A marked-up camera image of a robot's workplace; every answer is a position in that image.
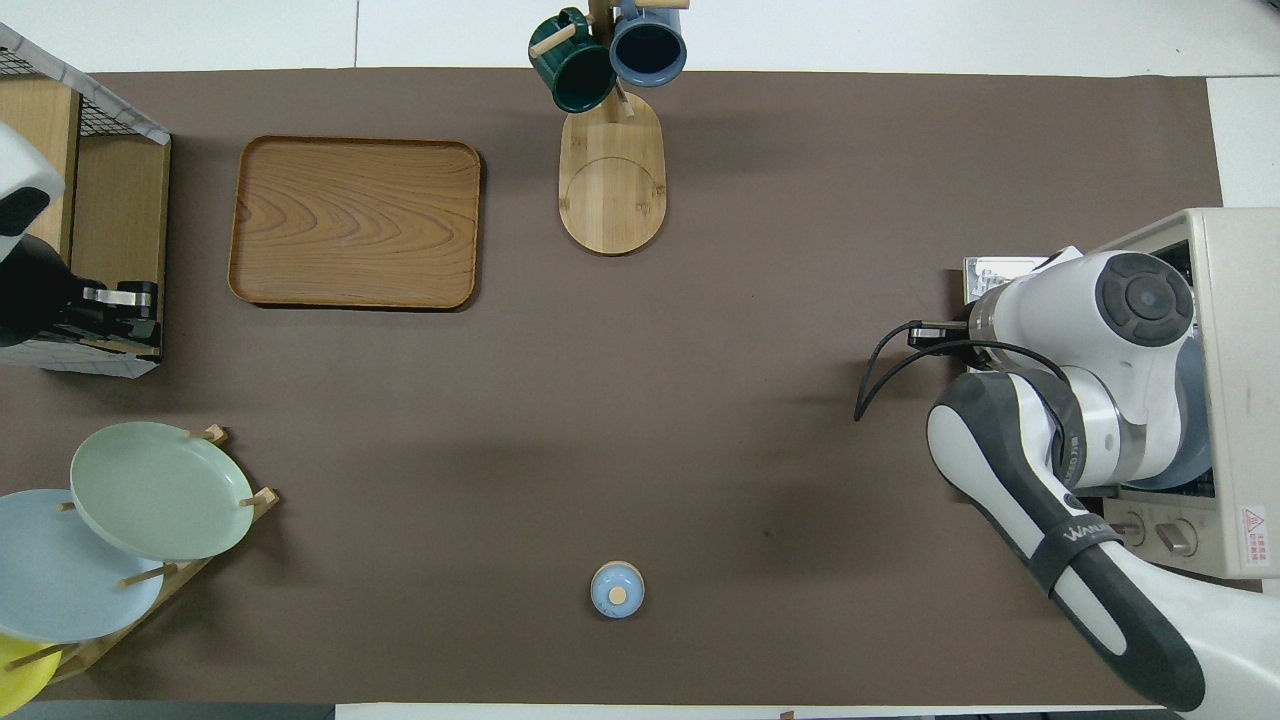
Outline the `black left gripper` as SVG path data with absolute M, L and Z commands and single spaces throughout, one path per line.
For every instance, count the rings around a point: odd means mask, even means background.
M 1 346 L 46 331 L 59 313 L 78 300 L 155 313 L 159 284 L 120 282 L 114 290 L 86 284 L 44 240 L 24 234 L 1 263 Z M 154 318 L 90 318 L 84 342 L 109 351 L 160 351 L 161 323 Z

